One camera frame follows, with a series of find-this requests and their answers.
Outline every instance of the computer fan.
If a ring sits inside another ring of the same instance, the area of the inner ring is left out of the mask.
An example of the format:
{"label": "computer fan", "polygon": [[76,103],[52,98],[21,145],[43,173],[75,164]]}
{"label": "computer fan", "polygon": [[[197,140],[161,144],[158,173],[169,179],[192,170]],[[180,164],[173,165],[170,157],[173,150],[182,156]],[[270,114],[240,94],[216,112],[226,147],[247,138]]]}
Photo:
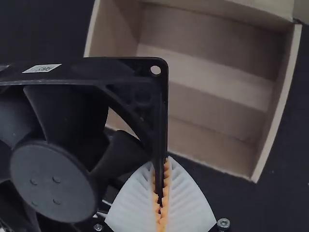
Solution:
{"label": "computer fan", "polygon": [[[151,72],[153,66],[160,74]],[[87,231],[93,215],[104,211],[107,186],[149,160],[163,196],[167,99],[168,66],[159,58],[1,66],[1,226],[15,232]],[[109,107],[139,139],[124,131],[107,138]]]}

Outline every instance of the mounting hole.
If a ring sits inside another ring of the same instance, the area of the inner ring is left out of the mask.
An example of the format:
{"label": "mounting hole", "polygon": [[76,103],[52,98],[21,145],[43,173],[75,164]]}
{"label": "mounting hole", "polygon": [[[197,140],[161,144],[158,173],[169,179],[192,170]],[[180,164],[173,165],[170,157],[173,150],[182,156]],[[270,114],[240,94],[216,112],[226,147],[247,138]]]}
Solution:
{"label": "mounting hole", "polygon": [[160,69],[159,66],[154,65],[154,66],[152,66],[152,67],[150,68],[150,72],[151,72],[152,74],[154,74],[154,75],[160,75],[160,74],[161,74],[161,69]]}

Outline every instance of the orange gear teeth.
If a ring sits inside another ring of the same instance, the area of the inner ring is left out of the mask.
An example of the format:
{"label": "orange gear teeth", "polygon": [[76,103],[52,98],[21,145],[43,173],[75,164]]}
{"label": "orange gear teeth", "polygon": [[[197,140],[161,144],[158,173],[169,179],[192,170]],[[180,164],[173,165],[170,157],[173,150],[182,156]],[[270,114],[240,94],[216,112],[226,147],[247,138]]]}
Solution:
{"label": "orange gear teeth", "polygon": [[[155,190],[155,174],[153,173],[153,191]],[[170,176],[171,168],[170,162],[166,159],[164,163],[164,188],[163,188],[163,198],[162,198],[162,208],[159,207],[158,195],[153,195],[154,200],[154,210],[156,214],[156,223],[158,232],[166,232],[166,226],[168,223],[168,210],[169,210],[169,187],[170,187]]]}

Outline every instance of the black fan frame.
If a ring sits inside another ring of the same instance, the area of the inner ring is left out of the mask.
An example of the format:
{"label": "black fan frame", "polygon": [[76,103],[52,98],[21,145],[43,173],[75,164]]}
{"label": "black fan frame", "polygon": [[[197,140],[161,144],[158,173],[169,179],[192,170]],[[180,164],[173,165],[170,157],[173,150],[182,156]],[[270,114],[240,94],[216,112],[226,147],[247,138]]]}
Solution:
{"label": "black fan frame", "polygon": [[[61,64],[50,72],[22,73],[44,64]],[[160,74],[151,71],[158,66]],[[95,86],[104,101],[136,133],[152,155],[155,188],[162,197],[163,163],[167,156],[168,65],[160,58],[80,58],[5,64],[0,69],[0,91],[17,85]],[[0,218],[10,228],[35,231],[21,213],[0,196]]]}

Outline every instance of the fan blade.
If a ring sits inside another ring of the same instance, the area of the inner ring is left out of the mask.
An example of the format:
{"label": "fan blade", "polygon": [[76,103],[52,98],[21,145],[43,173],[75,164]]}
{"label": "fan blade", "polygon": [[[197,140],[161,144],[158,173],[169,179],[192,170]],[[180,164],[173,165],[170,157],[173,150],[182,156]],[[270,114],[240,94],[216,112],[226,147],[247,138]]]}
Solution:
{"label": "fan blade", "polygon": [[0,123],[0,140],[11,148],[33,132],[38,124],[27,99],[6,94],[0,97]]}
{"label": "fan blade", "polygon": [[32,209],[27,203],[23,203],[26,215],[28,219],[30,220],[33,227],[37,230],[37,232],[41,232],[40,225],[37,218],[37,213],[34,209]]}
{"label": "fan blade", "polygon": [[134,171],[150,160],[140,141],[129,133],[115,132],[104,156],[92,170],[96,179],[117,178]]}
{"label": "fan blade", "polygon": [[24,92],[48,142],[76,143],[105,126],[108,106],[98,110],[71,86],[26,86]]}
{"label": "fan blade", "polygon": [[23,202],[9,181],[0,185],[0,221],[15,232],[38,232],[27,219]]}
{"label": "fan blade", "polygon": [[105,153],[110,141],[105,134],[84,138],[76,144],[70,144],[66,148],[74,154],[88,171],[94,169],[102,155]]}
{"label": "fan blade", "polygon": [[11,149],[0,141],[0,183],[10,179],[10,158]]}

